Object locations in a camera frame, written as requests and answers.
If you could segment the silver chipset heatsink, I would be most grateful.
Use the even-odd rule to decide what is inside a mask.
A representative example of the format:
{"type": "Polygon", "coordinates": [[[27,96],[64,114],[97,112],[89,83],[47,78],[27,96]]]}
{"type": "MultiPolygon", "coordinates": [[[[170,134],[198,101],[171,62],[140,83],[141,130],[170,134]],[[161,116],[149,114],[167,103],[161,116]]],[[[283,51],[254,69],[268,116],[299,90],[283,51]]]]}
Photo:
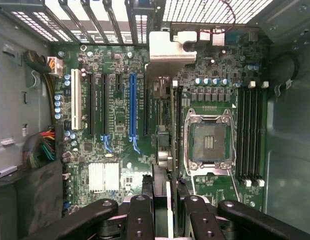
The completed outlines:
{"type": "Polygon", "coordinates": [[[119,191],[120,165],[119,163],[91,163],[88,165],[89,192],[103,193],[119,191]]]}

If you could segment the long black expansion slot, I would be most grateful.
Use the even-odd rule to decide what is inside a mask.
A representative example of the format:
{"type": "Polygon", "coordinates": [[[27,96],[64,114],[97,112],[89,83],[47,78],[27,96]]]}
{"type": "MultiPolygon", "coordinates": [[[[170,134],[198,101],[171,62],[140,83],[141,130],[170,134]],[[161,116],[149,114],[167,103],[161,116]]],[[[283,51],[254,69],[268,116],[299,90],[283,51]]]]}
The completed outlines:
{"type": "Polygon", "coordinates": [[[144,129],[143,134],[144,136],[149,135],[149,106],[150,106],[150,99],[149,99],[149,90],[147,84],[144,84],[144,129]]]}
{"type": "Polygon", "coordinates": [[[101,79],[101,135],[108,134],[109,119],[109,78],[107,74],[102,74],[101,79]]]}
{"type": "Polygon", "coordinates": [[[88,74],[88,132],[95,134],[95,79],[92,73],[88,74]]]}

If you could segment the black ram slot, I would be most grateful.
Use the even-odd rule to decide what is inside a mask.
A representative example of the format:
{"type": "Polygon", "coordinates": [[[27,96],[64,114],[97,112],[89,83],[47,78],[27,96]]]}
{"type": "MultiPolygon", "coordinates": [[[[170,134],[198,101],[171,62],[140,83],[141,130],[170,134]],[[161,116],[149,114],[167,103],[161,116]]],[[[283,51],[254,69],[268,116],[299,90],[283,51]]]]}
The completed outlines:
{"type": "Polygon", "coordinates": [[[251,180],[249,179],[249,128],[250,128],[250,90],[249,88],[245,89],[245,167],[244,167],[244,175],[245,175],[245,186],[251,187],[251,180]]]}
{"type": "Polygon", "coordinates": [[[255,168],[255,134],[256,134],[256,88],[251,92],[251,167],[250,167],[250,179],[252,184],[254,182],[254,168],[255,168]]]}
{"type": "Polygon", "coordinates": [[[262,176],[260,175],[260,152],[261,152],[261,133],[262,133],[262,100],[263,100],[263,89],[258,88],[258,98],[257,98],[257,142],[256,142],[256,169],[255,169],[255,177],[258,187],[262,187],[264,185],[262,176]]]}
{"type": "Polygon", "coordinates": [[[244,89],[241,87],[238,89],[238,111],[237,111],[237,167],[236,176],[238,181],[242,181],[242,120],[243,120],[243,99],[244,89]]]}

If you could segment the black and silver pc case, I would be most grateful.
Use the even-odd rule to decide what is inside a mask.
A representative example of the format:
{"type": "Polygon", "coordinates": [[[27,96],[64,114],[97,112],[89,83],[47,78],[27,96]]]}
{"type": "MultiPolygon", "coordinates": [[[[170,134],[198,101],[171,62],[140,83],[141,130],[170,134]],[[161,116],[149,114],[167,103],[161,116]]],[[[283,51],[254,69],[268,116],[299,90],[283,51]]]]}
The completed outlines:
{"type": "MultiPolygon", "coordinates": [[[[56,83],[63,74],[64,47],[144,47],[150,32],[200,37],[257,31],[269,40],[266,97],[263,208],[258,210],[310,234],[310,0],[0,0],[0,13],[43,40],[47,56],[28,49],[23,62],[48,93],[51,121],[27,136],[21,165],[0,170],[0,179],[18,170],[36,170],[55,155],[56,83]]],[[[186,43],[184,50],[190,49],[186,43]]],[[[178,194],[178,236],[183,234],[178,194]]]]}

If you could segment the blue expansion slot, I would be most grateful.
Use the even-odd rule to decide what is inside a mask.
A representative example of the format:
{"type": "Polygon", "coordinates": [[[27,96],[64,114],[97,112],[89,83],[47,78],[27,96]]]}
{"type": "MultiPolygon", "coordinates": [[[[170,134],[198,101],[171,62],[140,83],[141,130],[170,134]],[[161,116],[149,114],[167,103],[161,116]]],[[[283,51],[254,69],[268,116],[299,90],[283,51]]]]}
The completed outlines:
{"type": "Polygon", "coordinates": [[[137,129],[137,75],[129,74],[129,141],[132,142],[136,137],[137,129]]]}

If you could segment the green motherboard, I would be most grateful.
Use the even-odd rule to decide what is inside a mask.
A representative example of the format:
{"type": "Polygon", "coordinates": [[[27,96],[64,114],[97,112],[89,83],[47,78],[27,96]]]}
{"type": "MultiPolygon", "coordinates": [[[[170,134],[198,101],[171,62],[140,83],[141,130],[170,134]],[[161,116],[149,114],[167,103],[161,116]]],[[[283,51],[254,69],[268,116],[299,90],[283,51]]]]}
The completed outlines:
{"type": "MultiPolygon", "coordinates": [[[[203,37],[190,45],[197,52],[194,63],[185,65],[176,75],[179,86],[175,91],[176,153],[178,178],[186,181],[191,193],[208,198],[214,205],[225,199],[238,200],[254,209],[262,210],[265,186],[264,149],[266,97],[269,83],[265,67],[269,50],[268,38],[258,31],[229,32],[203,37]],[[238,89],[244,89],[242,120],[242,181],[236,176],[237,167],[237,111],[238,89]],[[245,186],[245,89],[263,89],[260,175],[264,185],[257,186],[256,142],[254,182],[245,186]],[[200,113],[222,113],[230,109],[235,126],[236,162],[229,176],[188,176],[183,165],[183,128],[187,111],[194,108],[200,113]]],[[[149,135],[144,136],[144,84],[145,65],[149,52],[145,47],[123,46],[67,46],[59,50],[63,74],[56,83],[55,155],[63,162],[64,203],[63,214],[71,214],[92,202],[111,198],[122,202],[125,197],[142,191],[144,175],[153,175],[156,164],[157,104],[149,90],[149,135]],[[81,71],[82,127],[72,130],[71,122],[71,69],[81,71]],[[95,134],[88,132],[88,74],[95,79],[95,134]],[[101,79],[109,78],[108,134],[101,135],[101,79]],[[122,91],[116,91],[116,74],[122,75],[122,91]],[[136,137],[129,141],[129,74],[137,75],[137,129],[136,137]],[[119,191],[89,192],[88,165],[91,163],[119,163],[119,191]]],[[[249,128],[249,172],[251,167],[251,99],[249,128]]]]}

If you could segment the grey power supply unit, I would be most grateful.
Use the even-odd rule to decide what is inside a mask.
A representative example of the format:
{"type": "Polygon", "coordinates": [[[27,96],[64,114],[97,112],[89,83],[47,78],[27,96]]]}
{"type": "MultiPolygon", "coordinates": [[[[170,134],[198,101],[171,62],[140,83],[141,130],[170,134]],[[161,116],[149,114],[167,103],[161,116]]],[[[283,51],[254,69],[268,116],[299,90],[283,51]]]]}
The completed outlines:
{"type": "Polygon", "coordinates": [[[23,62],[26,50],[49,54],[43,40],[0,13],[0,171],[21,165],[27,136],[52,123],[46,86],[23,62]]]}

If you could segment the white expansion slot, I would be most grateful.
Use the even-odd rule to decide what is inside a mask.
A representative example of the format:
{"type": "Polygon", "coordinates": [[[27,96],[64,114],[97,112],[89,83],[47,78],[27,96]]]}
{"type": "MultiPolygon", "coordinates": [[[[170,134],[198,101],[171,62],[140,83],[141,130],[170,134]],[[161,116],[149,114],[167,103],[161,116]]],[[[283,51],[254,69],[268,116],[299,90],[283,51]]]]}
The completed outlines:
{"type": "Polygon", "coordinates": [[[71,122],[72,130],[82,127],[82,102],[81,102],[81,71],[71,69],[71,122]]]}

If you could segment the cpu socket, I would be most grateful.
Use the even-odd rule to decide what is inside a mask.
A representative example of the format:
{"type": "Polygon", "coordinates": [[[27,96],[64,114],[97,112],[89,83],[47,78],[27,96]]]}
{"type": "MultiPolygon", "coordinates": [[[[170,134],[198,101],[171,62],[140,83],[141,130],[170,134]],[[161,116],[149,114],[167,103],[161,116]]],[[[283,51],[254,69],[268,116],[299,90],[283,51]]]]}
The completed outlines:
{"type": "Polygon", "coordinates": [[[230,109],[222,113],[187,111],[183,165],[188,176],[229,176],[236,162],[235,126],[230,109]]]}

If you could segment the black plastic shroud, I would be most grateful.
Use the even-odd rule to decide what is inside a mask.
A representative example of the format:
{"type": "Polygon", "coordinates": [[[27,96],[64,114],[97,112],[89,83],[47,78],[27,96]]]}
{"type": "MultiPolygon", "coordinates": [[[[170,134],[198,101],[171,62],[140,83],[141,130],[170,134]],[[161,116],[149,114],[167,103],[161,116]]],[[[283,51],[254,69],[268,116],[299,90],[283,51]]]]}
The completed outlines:
{"type": "Polygon", "coordinates": [[[0,178],[0,240],[19,240],[59,220],[63,169],[58,161],[0,178]]]}

